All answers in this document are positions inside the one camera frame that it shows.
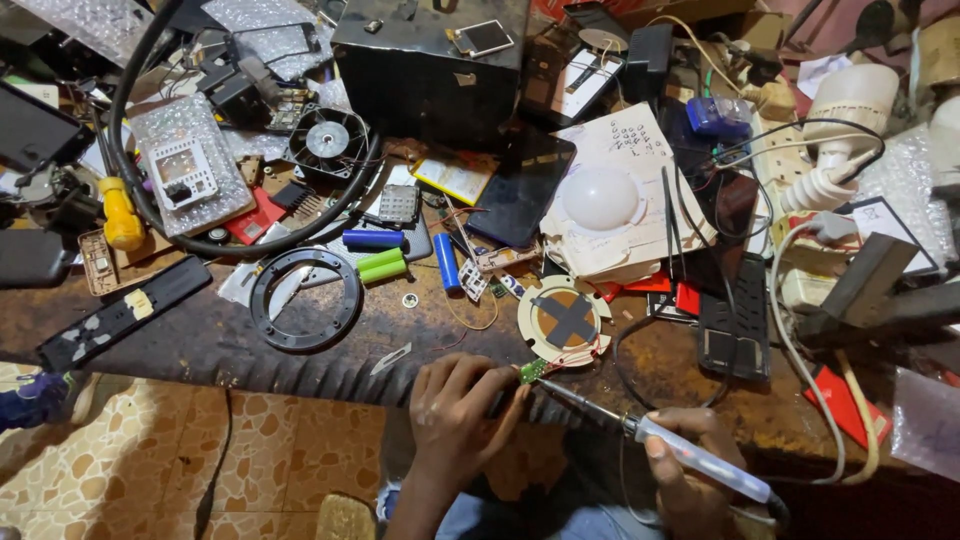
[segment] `workbench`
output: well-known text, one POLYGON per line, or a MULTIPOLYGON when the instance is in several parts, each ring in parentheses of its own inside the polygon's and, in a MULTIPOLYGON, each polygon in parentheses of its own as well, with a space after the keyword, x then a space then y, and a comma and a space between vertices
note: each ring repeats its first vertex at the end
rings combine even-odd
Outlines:
MULTIPOLYGON (((182 254, 159 258, 155 266, 169 264, 182 254)), ((417 372, 424 364, 455 351, 489 356, 496 362, 523 364, 532 359, 516 326, 517 300, 499 299, 496 322, 485 331, 466 331, 450 315, 437 261, 424 258, 410 264, 409 277, 374 283, 365 291, 362 311, 353 328, 339 342, 310 355, 293 355, 272 348, 255 332, 248 309, 217 296, 220 282, 231 264, 211 263, 214 283, 161 314, 104 354, 86 369, 118 375, 170 380, 196 385, 228 386, 252 392, 268 392, 308 398, 325 398, 384 406, 405 406, 417 372), (419 304, 411 309, 401 303, 406 293, 415 293, 419 304), (456 342, 457 345, 437 350, 456 342), (374 364, 408 341, 413 352, 392 368, 370 377, 374 364)), ((512 270, 521 283, 535 279, 526 265, 512 270)), ((316 331, 324 312, 341 302, 339 283, 301 291, 276 323, 285 331, 316 331)), ((457 313, 474 326, 493 317, 492 295, 484 293, 479 307, 468 300, 451 301, 457 313)), ((90 295, 82 273, 75 273, 60 287, 0 291, 0 360, 37 364, 35 347, 100 306, 90 295)), ((604 332, 615 335, 646 312, 642 293, 618 296, 611 304, 613 325, 604 332)), ((868 398, 890 413, 892 382, 888 374, 864 369, 859 358, 880 365, 883 350, 848 350, 854 369, 868 398)), ((553 380, 610 410, 642 412, 618 379, 607 351, 590 367, 555 372, 553 380)), ((800 382, 780 350, 772 350, 771 383, 736 381, 715 410, 730 426, 746 450, 765 454, 812 459, 834 459, 836 448, 822 417, 800 393, 800 382)), ((695 329, 658 321, 626 339, 621 346, 622 365, 638 390, 658 406, 696 406, 719 384, 698 368, 695 329)), ((527 418, 530 422, 583 424, 579 411, 566 403, 534 393, 527 418)), ((865 453, 848 438, 848 460, 862 461, 865 453)), ((883 463, 889 457, 889 439, 883 448, 883 463)))

